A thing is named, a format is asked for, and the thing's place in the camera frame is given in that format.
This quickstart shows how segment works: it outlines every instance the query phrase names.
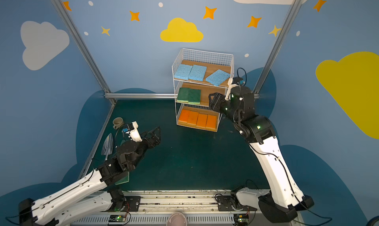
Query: yellow star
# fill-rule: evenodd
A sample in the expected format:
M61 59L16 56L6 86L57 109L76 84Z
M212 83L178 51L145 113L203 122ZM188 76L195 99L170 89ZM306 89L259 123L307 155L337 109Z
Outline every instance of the yellow star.
M317 9L317 12L320 12L321 6L323 6L325 2L326 1L318 0L318 3L315 5L313 9Z
M110 29L104 29L103 27L101 27L101 28L103 29L102 34L108 34L108 31L109 31Z
M64 2L63 4L64 4L64 7L65 7L67 10L72 11L71 8L69 7L69 2L68 2L68 1Z
M213 20L213 14L216 10L217 8L209 9L208 7L205 7L205 15L203 19L211 18Z
M140 19L138 18L138 15L140 14L139 12L131 12L130 11L130 14L131 14L131 20L130 21L133 21L133 20L136 20L136 21L140 21Z
M282 28L280 28L280 29L277 29L276 28L276 25L274 25L274 30L273 31L271 31L271 32L269 32L268 34L274 34L275 35L275 37L276 37L276 34L279 32L279 30L281 30Z
M261 18L255 18L254 16L252 16L250 24L248 25L248 27L253 26L256 28L258 26L258 22L260 21L260 19L262 19L262 17Z

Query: green sponge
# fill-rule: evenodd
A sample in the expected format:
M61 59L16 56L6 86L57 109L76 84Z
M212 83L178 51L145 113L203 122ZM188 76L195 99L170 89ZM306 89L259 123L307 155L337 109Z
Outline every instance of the green sponge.
M122 178L119 181L116 181L115 185L120 185L120 184L127 183L127 182L129 182L129 172L128 172L128 175L126 177Z
M201 96L201 90L193 90L191 89L189 91L189 96L188 96L188 103L189 104L200 104L200 96Z
M190 94L190 88L181 87L176 98L178 102L188 102L188 96Z

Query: blue sponge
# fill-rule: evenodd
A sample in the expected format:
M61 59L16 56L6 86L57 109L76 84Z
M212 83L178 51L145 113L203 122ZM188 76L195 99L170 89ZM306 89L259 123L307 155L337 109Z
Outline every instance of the blue sponge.
M215 73L208 76L205 80L214 86L219 86L222 82L224 82L229 77L230 77L229 73L225 71L217 70Z
M190 65L180 64L174 74L174 77L177 79L188 80L188 76L190 75L191 69L192 66Z
M205 76L206 67L193 65L189 73L189 79L194 81L203 81Z

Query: yellow cloud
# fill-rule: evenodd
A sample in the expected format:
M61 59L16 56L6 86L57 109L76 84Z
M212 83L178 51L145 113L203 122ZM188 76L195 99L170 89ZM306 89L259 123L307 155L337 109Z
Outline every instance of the yellow cloud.
M167 29L161 32L161 39L166 42L195 43L201 41L203 37L194 23L186 22L182 18L171 20Z
M316 76L359 129L379 139L379 55L358 52L323 61Z

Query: dark green floor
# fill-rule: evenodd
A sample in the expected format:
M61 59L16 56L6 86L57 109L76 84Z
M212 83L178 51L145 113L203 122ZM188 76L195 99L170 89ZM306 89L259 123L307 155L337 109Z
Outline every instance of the dark green floor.
M97 160L104 160L100 154L104 139L116 133L112 127L116 117L126 123L137 121L140 133L161 127L161 144L146 152L130 181L120 185L122 190L234 189L247 179L269 188L256 156L229 120L221 120L218 132L177 126L173 100L117 101L95 153Z

